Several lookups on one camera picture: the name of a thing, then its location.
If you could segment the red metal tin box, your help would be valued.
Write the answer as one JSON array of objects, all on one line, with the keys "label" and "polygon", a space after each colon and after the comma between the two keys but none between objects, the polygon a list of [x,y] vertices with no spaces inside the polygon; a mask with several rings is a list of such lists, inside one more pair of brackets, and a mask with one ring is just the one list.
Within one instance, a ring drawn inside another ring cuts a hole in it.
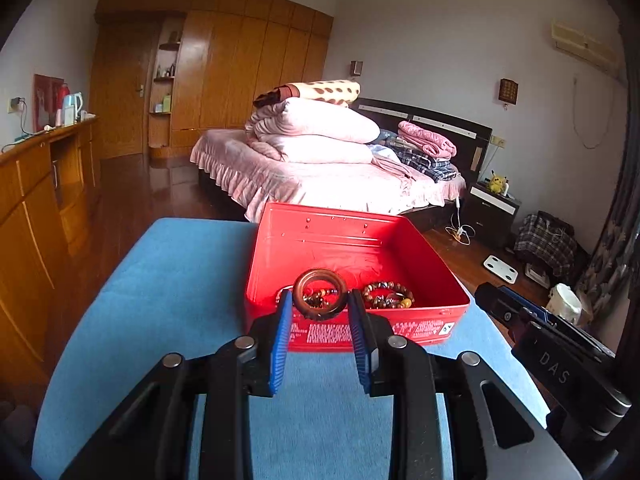
[{"label": "red metal tin box", "polygon": [[280,292],[312,269],[348,288],[390,282],[413,296],[408,309],[383,309],[396,334],[418,344],[450,337],[470,298],[412,223],[399,216],[270,203],[259,222],[245,289],[245,322],[277,309]]}]

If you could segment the white bathroom scale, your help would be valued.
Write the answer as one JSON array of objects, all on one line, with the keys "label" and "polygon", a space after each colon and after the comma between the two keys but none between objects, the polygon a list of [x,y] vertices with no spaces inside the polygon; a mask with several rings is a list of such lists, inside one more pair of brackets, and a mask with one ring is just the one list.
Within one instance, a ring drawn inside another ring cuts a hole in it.
[{"label": "white bathroom scale", "polygon": [[484,260],[483,266],[486,270],[498,276],[500,280],[510,285],[514,285],[518,279],[518,270],[494,255],[489,255]]}]

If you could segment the white appliance on floor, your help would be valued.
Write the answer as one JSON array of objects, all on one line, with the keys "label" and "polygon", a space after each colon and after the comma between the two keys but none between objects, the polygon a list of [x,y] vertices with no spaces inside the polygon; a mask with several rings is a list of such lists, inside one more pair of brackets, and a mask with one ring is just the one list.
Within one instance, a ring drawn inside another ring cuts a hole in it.
[{"label": "white appliance on floor", "polygon": [[582,316],[582,302],[570,286],[559,283],[549,292],[546,310],[573,325],[578,325]]}]

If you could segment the plaid bag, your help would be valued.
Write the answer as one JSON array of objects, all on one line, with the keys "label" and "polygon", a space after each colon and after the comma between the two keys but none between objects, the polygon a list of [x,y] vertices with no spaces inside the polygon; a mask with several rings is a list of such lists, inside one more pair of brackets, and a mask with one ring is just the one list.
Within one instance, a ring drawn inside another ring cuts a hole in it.
[{"label": "plaid bag", "polygon": [[514,252],[534,257],[554,278],[569,278],[574,270],[578,243],[572,226],[540,210],[524,218],[515,237]]}]

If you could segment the black bedside table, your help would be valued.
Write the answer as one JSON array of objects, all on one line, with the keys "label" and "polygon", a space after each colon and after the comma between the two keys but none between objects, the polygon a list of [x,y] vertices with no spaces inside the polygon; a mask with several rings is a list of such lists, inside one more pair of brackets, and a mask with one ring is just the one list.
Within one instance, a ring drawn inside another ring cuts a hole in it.
[{"label": "black bedside table", "polygon": [[485,183],[476,182],[466,191],[461,218],[472,226],[478,240],[491,247],[503,248],[520,206],[521,202],[516,198],[491,193]]}]

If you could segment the patterned curtain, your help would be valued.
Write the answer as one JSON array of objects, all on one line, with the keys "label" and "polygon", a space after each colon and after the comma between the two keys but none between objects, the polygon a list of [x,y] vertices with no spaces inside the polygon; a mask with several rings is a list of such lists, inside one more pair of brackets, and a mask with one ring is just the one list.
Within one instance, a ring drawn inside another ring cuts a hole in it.
[{"label": "patterned curtain", "polygon": [[636,186],[625,207],[616,204],[589,266],[577,284],[577,291],[591,308],[593,321],[608,316],[614,294],[630,274],[638,236],[639,187]]}]

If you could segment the yellow pikachu plush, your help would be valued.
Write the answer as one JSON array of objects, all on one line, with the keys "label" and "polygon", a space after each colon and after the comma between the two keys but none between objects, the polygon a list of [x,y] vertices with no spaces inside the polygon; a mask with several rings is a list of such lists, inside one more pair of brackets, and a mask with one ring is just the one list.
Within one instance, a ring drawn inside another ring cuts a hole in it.
[{"label": "yellow pikachu plush", "polygon": [[500,176],[500,174],[496,174],[495,171],[491,171],[487,187],[491,193],[507,196],[509,192],[509,179],[507,176]]}]

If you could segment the blue table mat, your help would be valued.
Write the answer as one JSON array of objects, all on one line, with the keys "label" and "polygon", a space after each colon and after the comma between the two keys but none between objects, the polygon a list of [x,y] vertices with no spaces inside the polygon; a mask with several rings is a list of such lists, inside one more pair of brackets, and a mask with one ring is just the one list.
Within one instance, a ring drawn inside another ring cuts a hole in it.
[{"label": "blue table mat", "polygon": [[[160,219],[107,280],[66,344],[38,418],[32,466],[55,479],[169,352],[206,356],[244,330],[256,226]],[[273,398],[250,400],[258,479],[383,479],[393,402],[362,391],[349,353],[297,353]]]}]

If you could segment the folded plaid clothes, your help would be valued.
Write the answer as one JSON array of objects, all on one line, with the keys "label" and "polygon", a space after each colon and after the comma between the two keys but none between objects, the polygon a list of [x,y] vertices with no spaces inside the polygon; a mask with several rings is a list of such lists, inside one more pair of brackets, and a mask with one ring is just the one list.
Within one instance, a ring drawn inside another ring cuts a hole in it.
[{"label": "folded plaid clothes", "polygon": [[408,166],[434,182],[451,181],[459,175],[459,170],[449,158],[436,158],[425,153],[422,148],[398,136],[397,133],[382,129],[380,135],[368,144],[370,151]]}]

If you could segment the dark wooden headboard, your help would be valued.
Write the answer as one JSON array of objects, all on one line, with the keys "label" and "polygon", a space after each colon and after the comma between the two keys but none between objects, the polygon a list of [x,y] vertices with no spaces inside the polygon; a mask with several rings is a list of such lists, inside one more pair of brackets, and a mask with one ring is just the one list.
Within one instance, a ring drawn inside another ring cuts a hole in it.
[{"label": "dark wooden headboard", "polygon": [[452,159],[467,184],[480,176],[492,130],[489,127],[444,113],[406,104],[360,98],[349,105],[352,110],[372,119],[380,128],[397,131],[402,120],[446,136],[457,147]]}]

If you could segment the folded pink towel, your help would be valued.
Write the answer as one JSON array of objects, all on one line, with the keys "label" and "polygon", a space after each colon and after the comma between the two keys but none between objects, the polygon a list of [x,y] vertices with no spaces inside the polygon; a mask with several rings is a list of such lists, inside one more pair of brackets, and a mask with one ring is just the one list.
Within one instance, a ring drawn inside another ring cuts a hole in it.
[{"label": "folded pink towel", "polygon": [[412,122],[400,122],[398,136],[436,159],[450,160],[457,155],[457,147],[446,136],[420,128]]}]

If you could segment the bed with pink cover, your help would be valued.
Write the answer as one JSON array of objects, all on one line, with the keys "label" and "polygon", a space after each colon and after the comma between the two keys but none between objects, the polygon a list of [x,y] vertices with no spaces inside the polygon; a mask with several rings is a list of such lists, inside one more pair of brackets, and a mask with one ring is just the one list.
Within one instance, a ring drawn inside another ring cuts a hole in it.
[{"label": "bed with pink cover", "polygon": [[251,148],[242,130],[204,132],[192,148],[190,162],[254,223],[270,202],[404,214],[440,208],[466,191],[462,176],[434,182],[420,172],[412,179],[396,177],[373,164],[277,162]]}]

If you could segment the folded pink quilts stack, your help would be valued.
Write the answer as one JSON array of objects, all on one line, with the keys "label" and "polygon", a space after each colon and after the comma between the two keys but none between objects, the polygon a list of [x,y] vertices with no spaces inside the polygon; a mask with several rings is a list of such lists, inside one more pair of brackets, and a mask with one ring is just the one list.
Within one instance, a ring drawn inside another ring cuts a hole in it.
[{"label": "folded pink quilts stack", "polygon": [[253,150],[277,162],[368,164],[380,127],[348,107],[288,98],[255,110],[245,132]]}]

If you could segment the wooden sideboard cabinet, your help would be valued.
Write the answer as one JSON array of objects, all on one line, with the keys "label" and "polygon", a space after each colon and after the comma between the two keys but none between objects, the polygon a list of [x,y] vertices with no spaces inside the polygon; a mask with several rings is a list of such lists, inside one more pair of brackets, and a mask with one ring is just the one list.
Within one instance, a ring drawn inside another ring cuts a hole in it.
[{"label": "wooden sideboard cabinet", "polygon": [[1,397],[39,408],[82,315],[73,256],[100,196],[93,119],[35,136],[1,156]]}]

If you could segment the giraffe spotted blanket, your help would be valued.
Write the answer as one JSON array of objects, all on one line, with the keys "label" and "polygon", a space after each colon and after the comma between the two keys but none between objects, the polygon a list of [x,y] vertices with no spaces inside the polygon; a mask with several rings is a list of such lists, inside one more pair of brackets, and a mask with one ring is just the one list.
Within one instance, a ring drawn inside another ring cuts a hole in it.
[{"label": "giraffe spotted blanket", "polygon": [[289,82],[280,84],[261,94],[253,101],[255,108],[278,104],[289,98],[326,102],[338,106],[349,106],[360,95],[358,81],[347,79],[319,80],[311,82]]}]

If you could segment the wooden wardrobe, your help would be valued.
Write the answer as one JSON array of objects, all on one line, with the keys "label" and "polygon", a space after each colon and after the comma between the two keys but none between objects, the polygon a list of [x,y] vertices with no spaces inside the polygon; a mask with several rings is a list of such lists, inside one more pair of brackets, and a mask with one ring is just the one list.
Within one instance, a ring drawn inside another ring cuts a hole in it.
[{"label": "wooden wardrobe", "polygon": [[90,108],[102,155],[188,154],[260,94],[322,76],[333,18],[290,0],[99,0]]}]

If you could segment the white electric kettle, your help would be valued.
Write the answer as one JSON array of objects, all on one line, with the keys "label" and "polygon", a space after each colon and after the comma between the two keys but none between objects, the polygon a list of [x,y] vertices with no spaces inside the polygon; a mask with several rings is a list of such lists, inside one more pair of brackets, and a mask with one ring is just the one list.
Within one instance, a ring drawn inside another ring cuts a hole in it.
[{"label": "white electric kettle", "polygon": [[64,96],[62,106],[63,126],[69,127],[80,122],[80,115],[84,107],[84,98],[80,92]]}]

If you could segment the brown wall ornament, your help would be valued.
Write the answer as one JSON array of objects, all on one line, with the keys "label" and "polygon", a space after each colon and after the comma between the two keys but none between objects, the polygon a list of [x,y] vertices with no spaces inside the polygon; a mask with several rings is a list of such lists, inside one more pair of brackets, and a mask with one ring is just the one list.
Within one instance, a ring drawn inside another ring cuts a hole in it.
[{"label": "brown wall ornament", "polygon": [[499,81],[498,100],[508,105],[518,102],[518,83],[512,79],[502,78]]}]

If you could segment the wall air conditioner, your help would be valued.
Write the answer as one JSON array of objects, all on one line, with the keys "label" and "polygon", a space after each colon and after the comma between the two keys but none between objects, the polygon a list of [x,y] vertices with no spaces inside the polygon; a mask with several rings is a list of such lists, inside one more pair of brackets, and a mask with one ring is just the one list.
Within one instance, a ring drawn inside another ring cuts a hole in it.
[{"label": "wall air conditioner", "polygon": [[550,25],[550,34],[556,50],[579,58],[608,76],[620,76],[620,58],[607,44],[556,21]]}]

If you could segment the small wall switch box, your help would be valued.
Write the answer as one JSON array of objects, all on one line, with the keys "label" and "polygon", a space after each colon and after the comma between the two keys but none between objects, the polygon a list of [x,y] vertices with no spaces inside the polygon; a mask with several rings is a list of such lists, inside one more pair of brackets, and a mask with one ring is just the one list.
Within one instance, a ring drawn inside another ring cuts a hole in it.
[{"label": "small wall switch box", "polygon": [[352,61],[349,65],[349,75],[352,77],[360,77],[362,75],[363,62]]}]

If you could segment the red picture frame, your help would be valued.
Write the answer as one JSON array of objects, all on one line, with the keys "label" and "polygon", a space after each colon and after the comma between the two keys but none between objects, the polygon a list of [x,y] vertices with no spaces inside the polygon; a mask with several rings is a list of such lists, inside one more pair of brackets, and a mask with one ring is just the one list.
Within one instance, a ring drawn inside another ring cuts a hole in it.
[{"label": "red picture frame", "polygon": [[64,87],[62,78],[34,75],[32,125],[35,131],[43,130],[45,126],[56,127],[62,122],[58,111],[62,108],[60,93]]}]

